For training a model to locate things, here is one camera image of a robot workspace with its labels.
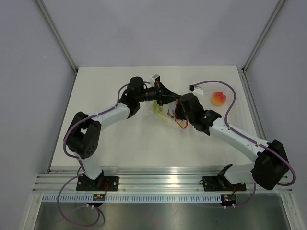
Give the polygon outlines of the peach fruit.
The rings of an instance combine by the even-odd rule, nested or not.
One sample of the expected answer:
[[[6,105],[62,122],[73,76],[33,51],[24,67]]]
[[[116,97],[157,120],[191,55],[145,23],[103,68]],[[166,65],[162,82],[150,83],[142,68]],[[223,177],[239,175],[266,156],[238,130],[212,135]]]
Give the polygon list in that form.
[[[211,102],[216,106],[222,106],[226,102],[226,95],[223,92],[214,92],[211,96]]]

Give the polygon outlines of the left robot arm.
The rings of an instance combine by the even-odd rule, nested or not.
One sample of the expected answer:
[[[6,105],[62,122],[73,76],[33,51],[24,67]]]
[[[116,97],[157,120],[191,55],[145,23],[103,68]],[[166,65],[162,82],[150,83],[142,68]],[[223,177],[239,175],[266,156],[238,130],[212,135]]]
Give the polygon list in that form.
[[[158,75],[151,78],[147,87],[143,78],[132,77],[128,84],[122,86],[116,103],[110,108],[88,115],[78,112],[63,140],[64,153],[76,158],[84,174],[81,183],[97,191],[103,187],[104,171],[94,155],[98,148],[100,133],[107,127],[134,116],[140,109],[141,102],[155,101],[159,106],[172,103],[180,98],[166,88]]]

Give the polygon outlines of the clear zip top bag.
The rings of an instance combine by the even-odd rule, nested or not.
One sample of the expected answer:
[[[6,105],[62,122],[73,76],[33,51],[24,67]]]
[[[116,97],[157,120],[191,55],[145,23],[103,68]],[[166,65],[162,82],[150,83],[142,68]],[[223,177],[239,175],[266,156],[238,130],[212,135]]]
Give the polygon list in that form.
[[[177,108],[178,104],[179,99],[175,99],[175,101],[162,106],[158,105],[157,101],[153,101],[151,113],[154,114],[157,119],[171,127],[187,129],[189,125],[188,121],[180,120],[179,118],[175,117],[175,109]]]

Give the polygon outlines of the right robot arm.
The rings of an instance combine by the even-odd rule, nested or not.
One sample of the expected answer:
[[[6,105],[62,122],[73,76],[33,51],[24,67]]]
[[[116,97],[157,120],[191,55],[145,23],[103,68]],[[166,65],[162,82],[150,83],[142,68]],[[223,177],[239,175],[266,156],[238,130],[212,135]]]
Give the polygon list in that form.
[[[268,142],[235,129],[219,113],[203,109],[192,93],[181,96],[179,104],[181,113],[197,131],[226,142],[253,162],[251,176],[262,188],[272,190],[289,171],[289,161],[281,142]]]

